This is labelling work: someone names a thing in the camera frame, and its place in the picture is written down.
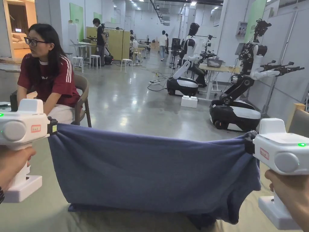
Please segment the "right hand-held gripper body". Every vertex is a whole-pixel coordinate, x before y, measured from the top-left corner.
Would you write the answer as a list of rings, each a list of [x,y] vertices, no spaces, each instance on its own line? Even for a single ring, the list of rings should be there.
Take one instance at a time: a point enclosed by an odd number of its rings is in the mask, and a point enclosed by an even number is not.
[[[309,174],[309,139],[286,132],[282,119],[261,119],[259,131],[246,140],[246,151],[274,172],[284,176]],[[260,197],[258,206],[277,229],[300,229],[276,193]]]

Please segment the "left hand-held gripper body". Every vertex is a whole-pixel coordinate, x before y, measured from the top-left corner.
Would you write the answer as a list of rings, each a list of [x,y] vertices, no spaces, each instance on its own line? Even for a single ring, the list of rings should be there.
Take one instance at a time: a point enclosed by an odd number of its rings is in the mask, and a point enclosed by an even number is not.
[[[56,134],[57,125],[56,119],[43,112],[42,100],[22,99],[16,112],[0,113],[0,144],[12,150],[25,149],[36,140]],[[5,203],[20,203],[42,186],[42,176],[29,172],[30,167],[25,163],[5,193]]]

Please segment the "person's left hand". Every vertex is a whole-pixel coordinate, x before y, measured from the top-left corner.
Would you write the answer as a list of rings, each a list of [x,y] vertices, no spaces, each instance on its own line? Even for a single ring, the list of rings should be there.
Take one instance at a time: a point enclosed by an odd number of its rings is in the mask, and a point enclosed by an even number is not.
[[[14,177],[35,154],[36,151],[32,147],[11,150],[6,146],[0,146],[0,187],[3,192],[10,188]]]

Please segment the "person's right hand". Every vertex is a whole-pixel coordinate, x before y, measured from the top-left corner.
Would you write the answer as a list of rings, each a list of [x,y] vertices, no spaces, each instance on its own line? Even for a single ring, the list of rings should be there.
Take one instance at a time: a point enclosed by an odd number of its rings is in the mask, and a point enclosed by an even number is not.
[[[284,176],[273,170],[265,172],[265,178],[283,202],[291,217],[304,232],[309,231],[309,176]]]

